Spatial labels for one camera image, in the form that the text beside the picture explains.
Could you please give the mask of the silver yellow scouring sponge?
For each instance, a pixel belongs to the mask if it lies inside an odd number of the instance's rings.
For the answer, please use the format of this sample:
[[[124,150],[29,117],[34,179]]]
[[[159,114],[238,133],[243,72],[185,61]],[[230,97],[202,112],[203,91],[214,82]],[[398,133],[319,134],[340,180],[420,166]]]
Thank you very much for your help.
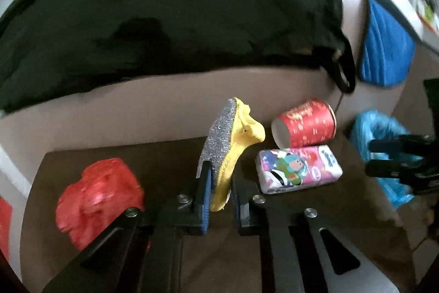
[[[199,157],[196,175],[202,164],[211,164],[212,189],[210,211],[222,210],[229,200],[234,167],[244,151],[265,141],[263,125],[251,116],[249,105],[237,97],[227,100],[211,125]]]

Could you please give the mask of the blue lined trash bin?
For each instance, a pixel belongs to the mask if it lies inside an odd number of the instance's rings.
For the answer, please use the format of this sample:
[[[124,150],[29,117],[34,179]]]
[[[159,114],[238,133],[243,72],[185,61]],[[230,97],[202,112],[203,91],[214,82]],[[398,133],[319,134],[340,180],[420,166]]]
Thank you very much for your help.
[[[409,134],[410,132],[396,118],[389,117],[376,109],[370,109],[356,116],[349,134],[349,141],[365,163],[370,160],[393,160],[411,164],[419,161],[421,157],[392,148],[386,149],[385,146],[379,147],[380,152],[373,152],[369,146],[371,141],[389,144],[397,137]],[[397,178],[376,178],[376,182],[384,191],[394,210],[414,198],[409,186],[401,184]]]

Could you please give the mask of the red plastic bag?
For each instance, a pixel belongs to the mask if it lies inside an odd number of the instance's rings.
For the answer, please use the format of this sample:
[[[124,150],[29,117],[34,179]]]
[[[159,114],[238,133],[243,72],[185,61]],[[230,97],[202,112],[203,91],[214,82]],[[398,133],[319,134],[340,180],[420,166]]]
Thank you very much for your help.
[[[143,210],[143,201],[144,191],[122,159],[97,161],[59,197],[57,227],[82,251],[126,209]]]

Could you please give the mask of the cartoon tissue pack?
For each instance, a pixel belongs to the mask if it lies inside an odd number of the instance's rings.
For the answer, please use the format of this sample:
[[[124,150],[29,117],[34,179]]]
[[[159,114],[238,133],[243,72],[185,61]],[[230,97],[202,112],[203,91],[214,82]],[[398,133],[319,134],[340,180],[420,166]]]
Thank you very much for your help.
[[[260,188],[267,195],[327,185],[343,174],[327,145],[262,150],[256,164]]]

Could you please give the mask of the red paper cup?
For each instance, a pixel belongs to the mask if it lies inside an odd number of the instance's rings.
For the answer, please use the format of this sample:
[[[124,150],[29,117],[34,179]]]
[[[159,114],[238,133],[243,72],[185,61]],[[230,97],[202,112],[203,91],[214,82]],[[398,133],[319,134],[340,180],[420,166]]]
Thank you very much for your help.
[[[278,115],[271,130],[280,149],[315,146],[335,137],[336,116],[328,103],[311,99]]]

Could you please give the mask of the blue cloth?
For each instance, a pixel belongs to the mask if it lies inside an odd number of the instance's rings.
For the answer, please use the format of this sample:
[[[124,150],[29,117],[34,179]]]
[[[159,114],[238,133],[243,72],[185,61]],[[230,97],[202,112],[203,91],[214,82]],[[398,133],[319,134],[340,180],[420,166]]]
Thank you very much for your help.
[[[409,32],[379,2],[367,0],[359,79],[384,88],[399,85],[409,75],[414,55]]]

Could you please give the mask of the black bag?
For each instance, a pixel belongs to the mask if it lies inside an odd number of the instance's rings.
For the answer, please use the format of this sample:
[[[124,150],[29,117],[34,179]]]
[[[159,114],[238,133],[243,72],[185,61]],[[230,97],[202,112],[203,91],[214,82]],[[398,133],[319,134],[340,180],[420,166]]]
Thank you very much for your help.
[[[356,87],[342,0],[250,0],[231,24],[201,1],[138,11],[136,0],[36,0],[1,28],[1,110],[11,113],[140,77],[238,67],[323,69],[339,90]]]

